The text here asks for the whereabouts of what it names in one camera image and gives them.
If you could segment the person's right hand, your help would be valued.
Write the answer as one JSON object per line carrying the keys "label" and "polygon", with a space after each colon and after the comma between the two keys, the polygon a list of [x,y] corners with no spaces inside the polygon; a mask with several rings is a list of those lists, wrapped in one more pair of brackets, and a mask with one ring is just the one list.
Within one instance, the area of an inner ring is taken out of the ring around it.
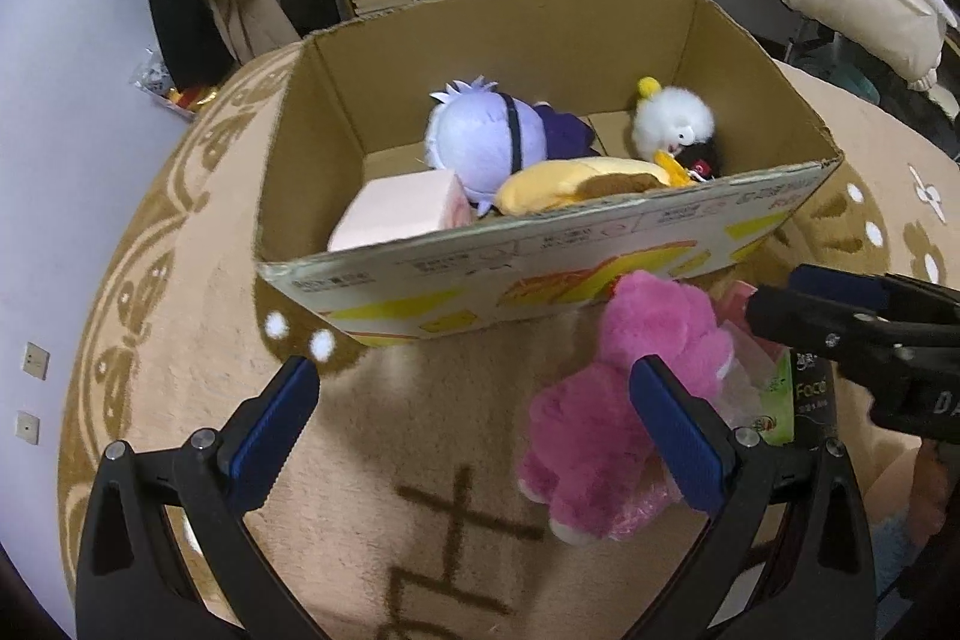
{"label": "person's right hand", "polygon": [[924,546],[946,523],[952,493],[947,464],[939,445],[924,440],[916,450],[902,453],[872,484],[866,494],[867,518],[872,523],[903,515],[908,536]]}

